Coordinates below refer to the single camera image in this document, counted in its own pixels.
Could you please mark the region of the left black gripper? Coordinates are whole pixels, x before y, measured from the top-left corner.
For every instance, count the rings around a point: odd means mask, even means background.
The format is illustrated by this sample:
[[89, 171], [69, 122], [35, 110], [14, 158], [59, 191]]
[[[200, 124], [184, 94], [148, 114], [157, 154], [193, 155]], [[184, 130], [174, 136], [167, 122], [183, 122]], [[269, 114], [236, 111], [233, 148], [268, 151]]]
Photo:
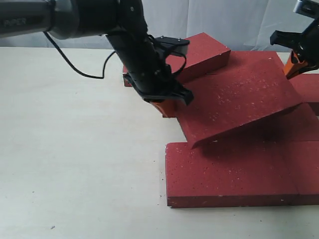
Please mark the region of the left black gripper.
[[192, 91], [185, 88], [176, 78], [186, 62], [176, 71], [166, 63], [170, 50], [157, 48], [155, 38], [146, 35], [135, 39], [126, 32], [107, 35], [107, 39], [125, 65], [130, 83], [140, 97], [161, 113], [175, 111], [175, 101], [189, 105], [194, 99]]

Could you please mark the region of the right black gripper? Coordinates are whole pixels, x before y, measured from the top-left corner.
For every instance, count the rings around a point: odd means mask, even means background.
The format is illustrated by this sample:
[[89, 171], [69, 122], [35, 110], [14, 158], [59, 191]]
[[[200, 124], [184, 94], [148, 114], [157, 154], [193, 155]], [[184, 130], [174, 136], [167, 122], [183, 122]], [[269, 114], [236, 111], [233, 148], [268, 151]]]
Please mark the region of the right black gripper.
[[315, 19], [303, 32], [274, 31], [271, 45], [291, 49], [283, 68], [287, 79], [300, 74], [300, 71], [313, 71], [319, 68], [319, 20]]

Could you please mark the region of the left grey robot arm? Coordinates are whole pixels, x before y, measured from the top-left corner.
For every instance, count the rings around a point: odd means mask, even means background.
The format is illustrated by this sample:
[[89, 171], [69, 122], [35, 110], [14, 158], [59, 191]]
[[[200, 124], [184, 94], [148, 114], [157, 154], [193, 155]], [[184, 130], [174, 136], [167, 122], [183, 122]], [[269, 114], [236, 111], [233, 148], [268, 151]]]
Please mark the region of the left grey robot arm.
[[164, 117], [173, 115], [176, 101], [188, 105], [194, 98], [166, 62], [170, 55], [185, 57], [189, 41], [150, 35], [140, 0], [1, 1], [1, 37], [38, 32], [50, 42], [106, 36], [127, 70], [124, 78]]

